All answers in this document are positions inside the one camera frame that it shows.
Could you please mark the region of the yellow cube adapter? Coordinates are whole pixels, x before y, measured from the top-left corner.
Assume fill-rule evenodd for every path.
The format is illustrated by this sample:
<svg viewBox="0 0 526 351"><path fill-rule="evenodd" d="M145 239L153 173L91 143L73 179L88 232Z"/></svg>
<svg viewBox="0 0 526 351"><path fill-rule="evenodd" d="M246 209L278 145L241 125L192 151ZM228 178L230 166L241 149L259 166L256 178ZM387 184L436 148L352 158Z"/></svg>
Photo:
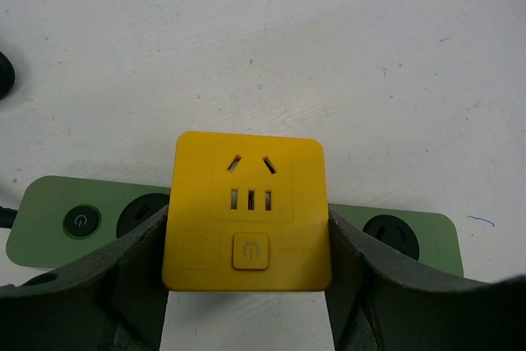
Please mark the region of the yellow cube adapter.
<svg viewBox="0 0 526 351"><path fill-rule="evenodd" d="M162 280L172 291L317 292L332 280L318 141L185 132L177 141Z"/></svg>

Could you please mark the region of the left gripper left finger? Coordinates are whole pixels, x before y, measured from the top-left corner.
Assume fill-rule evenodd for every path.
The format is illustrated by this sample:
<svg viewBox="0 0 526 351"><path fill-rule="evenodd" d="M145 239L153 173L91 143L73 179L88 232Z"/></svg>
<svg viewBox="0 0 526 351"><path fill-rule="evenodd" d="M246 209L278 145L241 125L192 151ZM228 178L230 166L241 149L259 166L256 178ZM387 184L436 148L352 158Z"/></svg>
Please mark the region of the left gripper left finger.
<svg viewBox="0 0 526 351"><path fill-rule="evenodd" d="M3 350L157 350L168 209L94 252L1 288Z"/></svg>

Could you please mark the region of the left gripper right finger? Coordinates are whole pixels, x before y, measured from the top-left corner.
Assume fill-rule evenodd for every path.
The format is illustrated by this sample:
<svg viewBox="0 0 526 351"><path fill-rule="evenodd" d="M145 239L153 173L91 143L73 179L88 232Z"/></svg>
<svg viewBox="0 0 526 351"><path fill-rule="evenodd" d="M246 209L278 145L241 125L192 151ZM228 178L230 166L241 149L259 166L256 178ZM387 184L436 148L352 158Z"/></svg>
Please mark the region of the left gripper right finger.
<svg viewBox="0 0 526 351"><path fill-rule="evenodd" d="M329 209L325 291L338 350L522 350L525 278L467 279L444 215Z"/></svg>

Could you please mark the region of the green power strip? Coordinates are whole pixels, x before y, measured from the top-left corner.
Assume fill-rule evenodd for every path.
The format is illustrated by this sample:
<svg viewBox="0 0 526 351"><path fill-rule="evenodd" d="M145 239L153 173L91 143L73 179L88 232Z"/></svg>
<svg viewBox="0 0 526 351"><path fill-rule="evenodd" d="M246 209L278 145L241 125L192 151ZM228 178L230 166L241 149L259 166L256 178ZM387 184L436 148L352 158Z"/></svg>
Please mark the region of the green power strip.
<svg viewBox="0 0 526 351"><path fill-rule="evenodd" d="M165 207L170 190L124 182L45 176L8 210L6 252L20 266L57 268L132 231ZM453 222L444 215L331 203L357 229L424 265L464 273Z"/></svg>

